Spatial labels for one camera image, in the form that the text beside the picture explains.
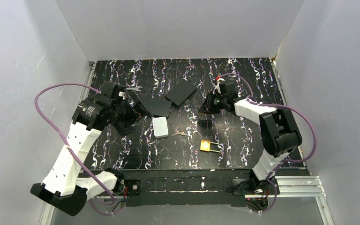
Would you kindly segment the large brass padlock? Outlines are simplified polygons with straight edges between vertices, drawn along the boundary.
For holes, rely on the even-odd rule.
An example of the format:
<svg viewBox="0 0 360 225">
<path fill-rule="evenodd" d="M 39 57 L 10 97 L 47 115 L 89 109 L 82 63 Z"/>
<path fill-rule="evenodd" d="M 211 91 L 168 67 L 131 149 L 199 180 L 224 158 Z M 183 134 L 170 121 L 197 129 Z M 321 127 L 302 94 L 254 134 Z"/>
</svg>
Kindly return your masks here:
<svg viewBox="0 0 360 225">
<path fill-rule="evenodd" d="M 200 143 L 200 151 L 220 153 L 224 151 L 224 146 L 221 143 L 212 142 L 210 140 L 202 139 Z"/>
</svg>

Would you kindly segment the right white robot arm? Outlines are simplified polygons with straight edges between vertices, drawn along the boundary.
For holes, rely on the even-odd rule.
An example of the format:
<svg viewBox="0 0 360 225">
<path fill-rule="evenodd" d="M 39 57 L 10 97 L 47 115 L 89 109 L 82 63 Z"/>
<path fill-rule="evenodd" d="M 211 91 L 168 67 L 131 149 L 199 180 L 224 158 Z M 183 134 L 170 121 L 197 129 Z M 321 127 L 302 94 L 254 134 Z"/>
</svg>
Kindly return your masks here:
<svg viewBox="0 0 360 225">
<path fill-rule="evenodd" d="M 253 121 L 260 127 L 263 151 L 249 179 L 241 186 L 250 190 L 267 185 L 283 160 L 302 143 L 302 137 L 290 109 L 253 103 L 240 97 L 235 83 L 221 82 L 209 91 L 198 112 L 217 114 L 222 110 Z"/>
</svg>

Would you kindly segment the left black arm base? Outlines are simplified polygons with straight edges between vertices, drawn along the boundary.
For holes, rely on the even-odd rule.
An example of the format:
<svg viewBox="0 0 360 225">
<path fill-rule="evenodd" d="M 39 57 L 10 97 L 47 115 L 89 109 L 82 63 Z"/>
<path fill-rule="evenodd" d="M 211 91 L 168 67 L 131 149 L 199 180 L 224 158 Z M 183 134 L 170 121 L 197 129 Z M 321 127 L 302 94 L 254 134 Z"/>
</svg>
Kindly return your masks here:
<svg viewBox="0 0 360 225">
<path fill-rule="evenodd" d="M 109 215 L 115 215 L 127 207 L 130 198 L 141 195 L 141 182 L 140 180 L 122 180 L 111 192 L 115 201 L 106 199 L 105 202 L 109 204 L 104 209 Z"/>
</svg>

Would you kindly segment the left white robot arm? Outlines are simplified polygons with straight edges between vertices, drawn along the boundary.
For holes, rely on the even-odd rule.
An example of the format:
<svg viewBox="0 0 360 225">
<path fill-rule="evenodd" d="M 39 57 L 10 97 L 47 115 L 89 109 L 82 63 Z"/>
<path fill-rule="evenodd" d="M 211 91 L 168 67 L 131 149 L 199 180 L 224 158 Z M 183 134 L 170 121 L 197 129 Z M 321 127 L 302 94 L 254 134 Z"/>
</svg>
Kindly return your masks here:
<svg viewBox="0 0 360 225">
<path fill-rule="evenodd" d="M 133 125 L 147 113 L 133 90 L 112 82 L 103 83 L 101 89 L 78 103 L 69 133 L 59 132 L 63 147 L 43 181 L 32 185 L 31 194 L 70 216 L 77 215 L 101 193 L 112 200 L 115 194 L 125 195 L 128 188 L 122 172 L 105 169 L 94 174 L 84 161 L 107 126 L 112 125 L 124 137 L 134 132 Z"/>
</svg>

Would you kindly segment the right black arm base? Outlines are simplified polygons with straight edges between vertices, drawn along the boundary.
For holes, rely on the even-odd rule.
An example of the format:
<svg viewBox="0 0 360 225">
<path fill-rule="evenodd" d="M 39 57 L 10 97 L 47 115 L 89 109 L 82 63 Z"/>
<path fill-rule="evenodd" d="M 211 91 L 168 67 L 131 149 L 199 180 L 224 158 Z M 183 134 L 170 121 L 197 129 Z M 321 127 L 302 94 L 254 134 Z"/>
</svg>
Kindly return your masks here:
<svg viewBox="0 0 360 225">
<path fill-rule="evenodd" d="M 249 211 L 259 215 L 270 210 L 280 194 L 275 179 L 233 179 L 232 184 L 225 191 L 233 195 L 245 196 Z"/>
</svg>

